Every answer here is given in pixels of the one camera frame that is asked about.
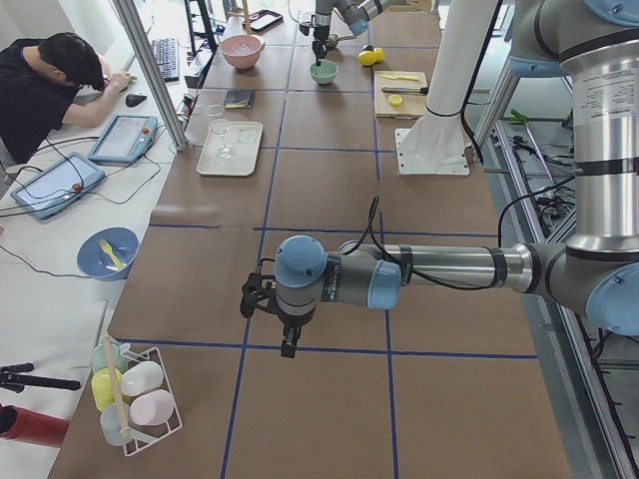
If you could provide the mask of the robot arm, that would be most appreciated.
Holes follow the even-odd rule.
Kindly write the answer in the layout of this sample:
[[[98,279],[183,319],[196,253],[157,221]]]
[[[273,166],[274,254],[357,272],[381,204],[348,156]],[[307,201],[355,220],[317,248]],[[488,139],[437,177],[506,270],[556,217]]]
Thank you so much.
[[[311,14],[309,28],[314,30],[312,49],[319,66],[328,49],[335,48],[339,36],[330,32],[331,16],[336,12],[348,27],[350,35],[345,40],[360,36],[369,26],[369,22],[380,15],[393,1],[365,0],[318,0],[315,11]]]
[[[505,248],[379,245],[365,231],[335,252],[308,236],[288,238],[273,273],[249,275],[240,305],[244,317],[262,310],[280,319],[283,356],[295,355],[318,302],[391,309],[416,281],[508,287],[552,299],[613,333],[637,334],[637,3],[517,2],[510,68],[518,77],[571,79],[574,234]]]

